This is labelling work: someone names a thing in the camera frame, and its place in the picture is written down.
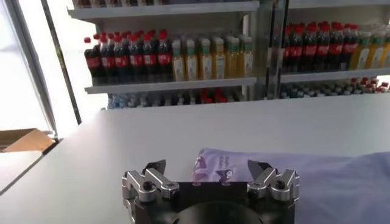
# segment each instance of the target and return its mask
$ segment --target shelf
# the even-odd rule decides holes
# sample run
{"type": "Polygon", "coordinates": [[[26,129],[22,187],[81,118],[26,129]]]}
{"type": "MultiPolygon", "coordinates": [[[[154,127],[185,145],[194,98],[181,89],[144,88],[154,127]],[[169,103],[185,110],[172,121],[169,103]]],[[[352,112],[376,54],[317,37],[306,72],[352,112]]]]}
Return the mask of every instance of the shelf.
{"type": "Polygon", "coordinates": [[[390,68],[281,75],[280,83],[351,79],[360,77],[375,77],[379,75],[390,75],[390,68]]]}
{"type": "Polygon", "coordinates": [[[289,9],[343,7],[357,5],[390,5],[389,0],[291,0],[289,9]]]}
{"type": "Polygon", "coordinates": [[[74,19],[89,20],[131,16],[183,15],[218,12],[249,12],[259,8],[259,1],[219,2],[201,4],[149,5],[136,7],[110,7],[68,10],[74,19]]]}
{"type": "Polygon", "coordinates": [[[175,89],[246,86],[246,85],[254,85],[256,81],[257,81],[256,78],[242,78],[242,79],[200,80],[200,81],[187,81],[187,82],[143,83],[143,84],[92,86],[92,87],[85,88],[85,91],[88,94],[137,93],[137,92],[164,91],[164,90],[175,90],[175,89]]]}

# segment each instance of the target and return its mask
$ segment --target white table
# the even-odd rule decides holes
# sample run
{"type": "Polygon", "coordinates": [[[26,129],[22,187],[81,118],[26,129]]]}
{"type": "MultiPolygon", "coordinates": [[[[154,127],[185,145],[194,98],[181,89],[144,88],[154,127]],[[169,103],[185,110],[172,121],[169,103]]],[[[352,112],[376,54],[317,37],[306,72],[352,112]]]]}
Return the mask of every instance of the white table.
{"type": "Polygon", "coordinates": [[[390,94],[101,111],[0,197],[0,223],[128,223],[121,175],[200,149],[361,155],[388,149],[390,94]]]}
{"type": "Polygon", "coordinates": [[[42,157],[40,151],[0,153],[0,196],[42,157]]]}

